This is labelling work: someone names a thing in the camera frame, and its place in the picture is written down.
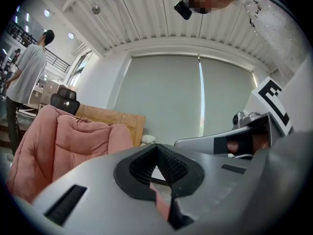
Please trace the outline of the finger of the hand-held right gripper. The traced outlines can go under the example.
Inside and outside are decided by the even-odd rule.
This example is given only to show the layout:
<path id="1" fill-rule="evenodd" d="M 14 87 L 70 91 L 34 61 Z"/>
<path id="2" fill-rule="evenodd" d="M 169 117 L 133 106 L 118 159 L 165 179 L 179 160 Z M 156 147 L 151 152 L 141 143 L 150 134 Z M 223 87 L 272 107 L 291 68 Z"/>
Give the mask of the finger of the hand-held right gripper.
<path id="1" fill-rule="evenodd" d="M 252 128 L 243 127 L 219 134 L 197 138 L 181 139 L 174 146 L 183 149 L 195 150 L 208 155 L 218 156 L 252 156 L 253 140 Z M 228 149 L 228 142 L 235 141 L 238 144 L 236 153 Z"/>

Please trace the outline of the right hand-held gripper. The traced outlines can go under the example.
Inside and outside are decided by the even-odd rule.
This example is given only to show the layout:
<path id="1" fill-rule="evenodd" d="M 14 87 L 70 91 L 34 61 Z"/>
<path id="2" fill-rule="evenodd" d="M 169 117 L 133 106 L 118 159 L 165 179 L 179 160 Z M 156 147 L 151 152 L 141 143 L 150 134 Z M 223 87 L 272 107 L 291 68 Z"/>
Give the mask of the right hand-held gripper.
<path id="1" fill-rule="evenodd" d="M 269 148 L 292 131 L 292 123 L 278 96 L 282 88 L 266 78 L 248 99 L 246 108 L 233 117 L 233 130 L 248 128 L 231 139 L 232 154 L 254 154 Z"/>

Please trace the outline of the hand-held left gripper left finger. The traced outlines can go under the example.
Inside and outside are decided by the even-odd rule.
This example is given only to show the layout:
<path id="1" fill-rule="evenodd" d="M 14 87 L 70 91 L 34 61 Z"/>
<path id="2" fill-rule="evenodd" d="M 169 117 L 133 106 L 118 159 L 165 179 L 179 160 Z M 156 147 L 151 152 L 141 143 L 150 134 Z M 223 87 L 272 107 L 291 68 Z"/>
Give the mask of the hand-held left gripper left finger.
<path id="1" fill-rule="evenodd" d="M 134 147 L 88 160 L 47 186 L 33 201 L 37 222 L 47 235 L 172 235 L 173 227 L 154 202 L 128 196 L 114 179 L 120 160 L 142 151 Z M 72 187 L 85 188 L 62 225 L 47 217 L 51 207 Z"/>

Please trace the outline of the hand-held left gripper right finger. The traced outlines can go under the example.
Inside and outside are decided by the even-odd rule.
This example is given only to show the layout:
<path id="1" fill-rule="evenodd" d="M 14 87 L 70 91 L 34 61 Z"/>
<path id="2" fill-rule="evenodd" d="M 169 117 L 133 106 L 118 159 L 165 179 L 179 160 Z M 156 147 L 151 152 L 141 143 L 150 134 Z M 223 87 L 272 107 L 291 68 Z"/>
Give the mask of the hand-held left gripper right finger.
<path id="1" fill-rule="evenodd" d="M 279 141 L 250 161 L 158 145 L 174 171 L 172 203 L 157 235 L 269 234 L 293 202 L 291 146 Z"/>

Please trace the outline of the pink padded armchair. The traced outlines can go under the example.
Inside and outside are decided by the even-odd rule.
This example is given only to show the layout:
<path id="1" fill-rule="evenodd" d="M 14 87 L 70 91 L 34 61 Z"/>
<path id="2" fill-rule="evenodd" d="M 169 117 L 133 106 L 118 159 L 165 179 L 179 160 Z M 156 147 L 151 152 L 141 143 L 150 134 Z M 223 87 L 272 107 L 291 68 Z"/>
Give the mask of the pink padded armchair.
<path id="1" fill-rule="evenodd" d="M 24 134 L 6 186 L 12 195 L 32 203 L 42 190 L 81 163 L 133 146 L 124 124 L 95 122 L 47 105 Z"/>

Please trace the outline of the grey roller blind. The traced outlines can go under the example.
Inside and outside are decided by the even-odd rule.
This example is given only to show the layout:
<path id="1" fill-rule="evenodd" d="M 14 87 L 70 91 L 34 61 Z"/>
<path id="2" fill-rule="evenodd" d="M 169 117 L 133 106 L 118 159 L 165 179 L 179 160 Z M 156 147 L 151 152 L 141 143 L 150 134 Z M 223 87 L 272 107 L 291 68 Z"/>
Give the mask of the grey roller blind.
<path id="1" fill-rule="evenodd" d="M 201 83 L 197 57 L 133 58 L 115 103 L 116 111 L 145 116 L 144 134 L 173 145 L 199 135 Z"/>
<path id="2" fill-rule="evenodd" d="M 246 106 L 255 82 L 252 73 L 232 64 L 200 58 L 204 82 L 204 130 L 209 136 L 233 127 L 233 117 Z"/>

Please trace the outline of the white grey plush toy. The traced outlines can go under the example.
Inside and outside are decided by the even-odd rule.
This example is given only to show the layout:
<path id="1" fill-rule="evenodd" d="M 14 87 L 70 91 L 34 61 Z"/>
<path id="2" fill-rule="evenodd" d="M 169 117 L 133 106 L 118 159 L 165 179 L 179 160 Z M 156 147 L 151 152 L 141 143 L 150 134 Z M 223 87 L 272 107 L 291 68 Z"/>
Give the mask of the white grey plush toy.
<path id="1" fill-rule="evenodd" d="M 154 136 L 145 134 L 142 136 L 141 145 L 152 144 L 155 140 L 156 138 Z"/>

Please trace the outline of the wooden board panels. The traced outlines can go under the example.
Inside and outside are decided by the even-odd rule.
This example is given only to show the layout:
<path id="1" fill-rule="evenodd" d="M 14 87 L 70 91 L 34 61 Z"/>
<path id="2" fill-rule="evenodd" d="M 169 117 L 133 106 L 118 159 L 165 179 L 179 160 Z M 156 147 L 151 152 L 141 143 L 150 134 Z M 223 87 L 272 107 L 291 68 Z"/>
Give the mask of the wooden board panels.
<path id="1" fill-rule="evenodd" d="M 145 116 L 122 113 L 81 104 L 76 116 L 106 124 L 125 124 L 129 129 L 134 146 L 140 146 L 145 126 Z"/>

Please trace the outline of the person's pale clothing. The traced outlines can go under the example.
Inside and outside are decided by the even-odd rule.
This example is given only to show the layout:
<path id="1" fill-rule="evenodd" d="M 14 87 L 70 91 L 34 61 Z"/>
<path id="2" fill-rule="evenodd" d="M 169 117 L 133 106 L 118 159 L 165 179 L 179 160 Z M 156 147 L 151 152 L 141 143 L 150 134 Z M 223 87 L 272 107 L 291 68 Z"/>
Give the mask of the person's pale clothing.
<path id="1" fill-rule="evenodd" d="M 273 49 L 273 61 L 290 80 L 311 54 L 312 47 L 283 0 L 239 0 L 250 23 Z"/>

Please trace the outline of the black office chair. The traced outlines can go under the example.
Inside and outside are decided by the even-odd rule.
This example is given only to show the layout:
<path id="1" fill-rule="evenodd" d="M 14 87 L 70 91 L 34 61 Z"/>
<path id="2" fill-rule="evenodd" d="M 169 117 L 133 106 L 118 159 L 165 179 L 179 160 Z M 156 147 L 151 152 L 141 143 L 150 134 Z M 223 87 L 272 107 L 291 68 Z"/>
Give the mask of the black office chair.
<path id="1" fill-rule="evenodd" d="M 57 93 L 52 94 L 50 105 L 72 115 L 76 115 L 80 107 L 80 102 L 76 100 L 75 91 L 61 87 Z"/>

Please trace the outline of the brown cardboard box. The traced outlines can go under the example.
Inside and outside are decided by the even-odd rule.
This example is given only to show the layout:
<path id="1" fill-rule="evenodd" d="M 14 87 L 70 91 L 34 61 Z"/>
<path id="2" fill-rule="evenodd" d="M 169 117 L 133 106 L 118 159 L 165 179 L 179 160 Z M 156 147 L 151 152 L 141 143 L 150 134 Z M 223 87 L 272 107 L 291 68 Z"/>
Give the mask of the brown cardboard box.
<path id="1" fill-rule="evenodd" d="M 43 105 L 50 104 L 51 96 L 56 94 L 60 88 L 67 88 L 63 83 L 47 80 L 44 85 L 44 90 L 40 99 L 40 103 Z"/>

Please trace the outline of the tall window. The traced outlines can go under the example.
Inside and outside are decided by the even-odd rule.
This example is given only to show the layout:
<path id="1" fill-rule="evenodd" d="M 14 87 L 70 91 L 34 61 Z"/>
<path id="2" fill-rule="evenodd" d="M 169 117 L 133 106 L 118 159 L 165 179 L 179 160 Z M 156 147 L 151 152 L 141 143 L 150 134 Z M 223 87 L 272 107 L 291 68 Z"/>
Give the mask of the tall window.
<path id="1" fill-rule="evenodd" d="M 70 72 L 69 78 L 66 80 L 68 87 L 75 87 L 76 86 L 77 81 L 78 81 L 84 67 L 86 66 L 86 64 L 88 63 L 88 61 L 92 55 L 93 55 L 93 51 L 89 51 L 89 52 L 86 52 L 85 54 L 83 54 L 79 58 L 79 60 L 75 64 L 73 70 Z"/>

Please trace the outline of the black metal railing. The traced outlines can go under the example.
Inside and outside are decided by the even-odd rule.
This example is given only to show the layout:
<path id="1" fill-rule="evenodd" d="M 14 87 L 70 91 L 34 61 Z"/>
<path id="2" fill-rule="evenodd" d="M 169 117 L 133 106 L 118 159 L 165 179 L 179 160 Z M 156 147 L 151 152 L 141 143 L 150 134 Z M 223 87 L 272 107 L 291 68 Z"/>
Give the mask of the black metal railing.
<path id="1" fill-rule="evenodd" d="M 20 25 L 10 21 L 5 28 L 5 32 L 13 39 L 17 40 L 22 46 L 28 47 L 31 44 L 36 44 L 35 40 L 28 32 L 26 32 Z M 66 61 L 58 57 L 56 54 L 45 48 L 47 55 L 47 62 L 61 72 L 66 72 L 70 66 Z"/>

